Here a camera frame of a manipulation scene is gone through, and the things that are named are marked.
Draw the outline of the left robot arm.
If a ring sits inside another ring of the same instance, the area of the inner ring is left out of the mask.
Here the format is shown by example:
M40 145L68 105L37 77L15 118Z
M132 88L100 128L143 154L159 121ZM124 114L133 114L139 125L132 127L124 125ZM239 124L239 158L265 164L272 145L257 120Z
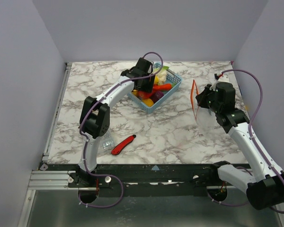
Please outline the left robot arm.
M79 181L86 187L95 183L95 174L92 172L97 166L97 154L100 139L104 136L110 125L110 108L134 89L149 88L154 79L153 63L139 58L136 65L124 70L117 82L108 90L95 98L87 97L84 100L79 133L85 139L81 160L78 164L83 172Z

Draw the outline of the yellow lemon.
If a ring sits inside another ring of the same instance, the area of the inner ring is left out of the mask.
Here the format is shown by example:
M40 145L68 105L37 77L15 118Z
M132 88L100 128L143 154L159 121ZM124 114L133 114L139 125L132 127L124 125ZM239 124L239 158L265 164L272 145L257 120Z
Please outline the yellow lemon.
M157 85L159 82L159 78L157 76L154 77L154 85Z

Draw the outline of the clear zip top bag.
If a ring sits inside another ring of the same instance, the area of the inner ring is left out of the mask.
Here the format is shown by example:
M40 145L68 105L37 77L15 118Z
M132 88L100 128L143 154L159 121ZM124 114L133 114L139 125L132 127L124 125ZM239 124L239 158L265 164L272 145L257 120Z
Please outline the clear zip top bag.
M193 79L190 102L195 122L202 133L213 134L214 130L218 129L219 125L216 122L214 113L210 109L198 106L196 96L199 94L201 94L201 90L199 89L196 80Z

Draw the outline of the red apple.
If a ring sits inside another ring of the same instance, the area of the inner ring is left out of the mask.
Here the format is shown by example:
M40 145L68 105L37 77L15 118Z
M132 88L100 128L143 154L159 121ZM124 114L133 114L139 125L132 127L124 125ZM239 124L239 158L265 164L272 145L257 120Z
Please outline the red apple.
M149 99L152 95L154 94L154 92L144 92L144 91L139 91L138 92L138 97L141 99L141 100L144 100L144 99Z

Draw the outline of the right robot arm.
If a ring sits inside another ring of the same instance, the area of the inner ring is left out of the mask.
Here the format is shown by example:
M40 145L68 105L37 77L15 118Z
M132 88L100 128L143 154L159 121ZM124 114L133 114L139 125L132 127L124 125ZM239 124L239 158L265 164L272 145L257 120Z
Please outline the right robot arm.
M229 82L208 84L196 94L199 109L212 112L218 124L236 142L251 167L249 175L228 162L216 163L208 174L209 182L220 185L228 182L246 194L253 208L262 210L284 203L284 171L272 160L257 139L251 121L235 106L236 91Z

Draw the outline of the blue plastic basket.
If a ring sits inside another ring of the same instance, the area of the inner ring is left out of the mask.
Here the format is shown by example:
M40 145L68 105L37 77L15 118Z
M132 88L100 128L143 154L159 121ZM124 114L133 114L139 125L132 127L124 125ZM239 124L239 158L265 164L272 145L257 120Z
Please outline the blue plastic basket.
M132 91L129 98L146 113L153 113L164 101L175 93L182 78L172 72L169 66L163 66L162 70L155 76L153 89L150 93Z

